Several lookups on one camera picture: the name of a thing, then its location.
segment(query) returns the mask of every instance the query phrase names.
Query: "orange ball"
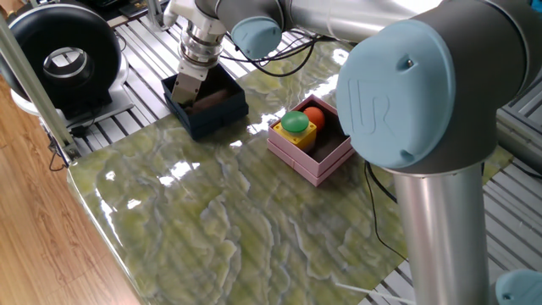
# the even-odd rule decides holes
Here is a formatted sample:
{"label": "orange ball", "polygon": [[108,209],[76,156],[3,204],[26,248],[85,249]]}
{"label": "orange ball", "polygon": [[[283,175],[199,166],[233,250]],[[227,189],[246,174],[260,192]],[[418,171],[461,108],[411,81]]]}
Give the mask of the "orange ball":
{"label": "orange ball", "polygon": [[316,125],[317,131],[321,131],[325,126],[325,115],[322,110],[316,107],[309,107],[303,111],[313,124]]}

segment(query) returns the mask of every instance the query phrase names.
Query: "wooden floor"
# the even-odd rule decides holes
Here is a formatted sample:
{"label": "wooden floor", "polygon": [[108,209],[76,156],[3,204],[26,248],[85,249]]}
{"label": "wooden floor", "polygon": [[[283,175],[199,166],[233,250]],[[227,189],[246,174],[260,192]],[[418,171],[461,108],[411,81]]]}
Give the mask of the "wooden floor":
{"label": "wooden floor", "polygon": [[0,304],[137,304],[48,143],[0,79]]}

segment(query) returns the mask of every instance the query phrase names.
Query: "green button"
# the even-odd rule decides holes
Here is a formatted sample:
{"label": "green button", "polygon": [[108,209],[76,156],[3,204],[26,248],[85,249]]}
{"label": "green button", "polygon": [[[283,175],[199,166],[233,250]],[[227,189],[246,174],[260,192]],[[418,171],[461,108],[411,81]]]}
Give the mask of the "green button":
{"label": "green button", "polygon": [[302,132],[308,127],[308,117],[303,112],[291,111],[282,117],[282,127],[288,132]]}

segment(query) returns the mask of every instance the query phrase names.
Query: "light blue joint cap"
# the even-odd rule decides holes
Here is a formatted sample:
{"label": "light blue joint cap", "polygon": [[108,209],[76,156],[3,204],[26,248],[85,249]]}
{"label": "light blue joint cap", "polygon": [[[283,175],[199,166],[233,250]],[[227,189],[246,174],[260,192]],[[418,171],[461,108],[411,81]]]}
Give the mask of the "light blue joint cap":
{"label": "light blue joint cap", "polygon": [[495,285],[499,305],[542,304],[542,273],[516,270],[502,275]]}
{"label": "light blue joint cap", "polygon": [[389,169],[411,166],[433,151],[450,123],[450,50],[421,21],[390,25],[354,47],[336,96],[340,124],[362,157]]}
{"label": "light blue joint cap", "polygon": [[260,59],[276,49],[282,38],[279,25],[269,17],[240,21],[231,31],[235,45],[250,59]]}

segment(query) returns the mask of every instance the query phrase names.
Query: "green marble surface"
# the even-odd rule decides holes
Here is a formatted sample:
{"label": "green marble surface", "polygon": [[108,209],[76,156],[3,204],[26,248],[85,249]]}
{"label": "green marble surface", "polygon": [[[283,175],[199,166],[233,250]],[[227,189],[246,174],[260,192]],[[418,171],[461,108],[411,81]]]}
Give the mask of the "green marble surface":
{"label": "green marble surface", "polygon": [[[401,262],[374,233],[360,157],[315,188],[266,148],[268,126],[304,98],[335,105],[347,51],[319,44],[300,73],[244,77],[248,117],[199,142],[169,116],[70,166],[75,196],[144,303],[355,305],[364,295],[336,281],[372,289]],[[499,149],[485,179],[510,159]],[[373,193],[380,235],[406,253],[398,207]]]}

